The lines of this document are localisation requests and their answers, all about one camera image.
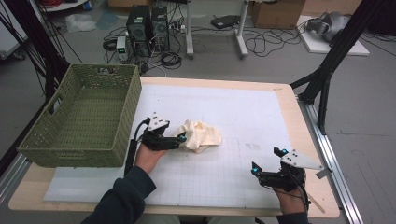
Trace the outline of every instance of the concrete floor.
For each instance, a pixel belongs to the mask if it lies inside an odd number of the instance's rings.
[[[90,12],[94,18],[101,8]],[[64,13],[75,13],[73,9]],[[118,19],[107,30],[64,34],[84,63],[104,63],[103,37],[124,26]],[[259,58],[250,53],[240,60],[236,41],[230,34],[194,33],[196,53],[191,61],[185,49],[177,70],[165,70],[168,77],[291,83],[314,72],[326,55],[308,53],[304,44],[287,45]],[[396,53],[396,44],[371,40]],[[330,89],[326,130],[344,177],[365,223],[392,223],[396,219],[396,174],[393,152],[396,145],[396,61],[395,56],[361,39],[369,57],[347,56],[336,70]],[[67,61],[77,58],[64,44]],[[8,59],[0,63],[0,156],[9,149],[30,118],[44,102],[30,61]],[[148,76],[163,77],[160,69]],[[300,93],[304,87],[295,90]],[[7,208],[9,196],[0,205],[1,223],[79,223],[87,213],[20,212]],[[276,223],[264,218],[265,223]],[[312,218],[313,223],[347,223],[335,219]]]

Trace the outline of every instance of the table leg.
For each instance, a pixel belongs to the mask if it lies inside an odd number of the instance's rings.
[[[244,0],[242,5],[241,20],[239,22],[239,28],[235,30],[236,40],[238,41],[239,48],[241,49],[241,59],[248,56],[248,49],[245,45],[244,37],[242,37],[242,32],[244,31],[245,19],[248,14],[248,0]]]
[[[192,44],[192,33],[191,33],[191,0],[187,1],[186,46],[187,46],[187,57],[189,59],[193,59],[194,46]]]

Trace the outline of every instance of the computer tower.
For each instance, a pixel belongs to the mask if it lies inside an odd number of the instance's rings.
[[[154,37],[149,6],[132,6],[126,22],[132,48],[135,55],[141,57],[150,56],[150,41]]]
[[[166,7],[154,7],[151,12],[155,46],[161,50],[169,50],[168,10]]]

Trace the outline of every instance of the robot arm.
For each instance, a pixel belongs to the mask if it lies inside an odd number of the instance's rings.
[[[253,161],[251,173],[258,178],[260,185],[263,187],[283,189],[286,192],[300,188],[307,211],[309,209],[309,201],[304,188],[304,168],[321,170],[317,173],[317,177],[319,178],[329,174],[331,170],[324,169],[321,165],[296,150],[288,152],[286,149],[280,150],[274,147],[274,154],[281,158],[279,172],[264,172],[262,168]]]
[[[134,139],[131,140],[129,145],[129,150],[125,162],[124,175],[126,175],[129,170],[134,165],[134,156],[137,151],[137,143],[142,142],[149,149],[158,151],[158,150],[168,150],[168,149],[176,149],[180,146],[181,143],[184,143],[186,138],[186,133],[181,133],[177,137],[164,137],[163,133],[165,129],[169,127],[169,120],[161,119],[154,112],[151,118],[147,118],[143,120],[136,128],[134,133]],[[148,127],[143,134],[137,137],[137,133],[139,132],[140,127],[146,124]]]

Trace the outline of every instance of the white cable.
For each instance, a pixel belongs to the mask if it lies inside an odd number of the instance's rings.
[[[152,51],[152,53],[151,53],[151,56],[148,58],[148,63],[151,64],[152,66],[156,67],[156,68],[159,68],[159,69],[163,70],[163,68],[161,68],[160,66],[154,65],[154,64],[151,63],[152,55],[154,55],[154,53],[155,53],[155,46],[154,46],[154,49],[152,49],[151,51]]]

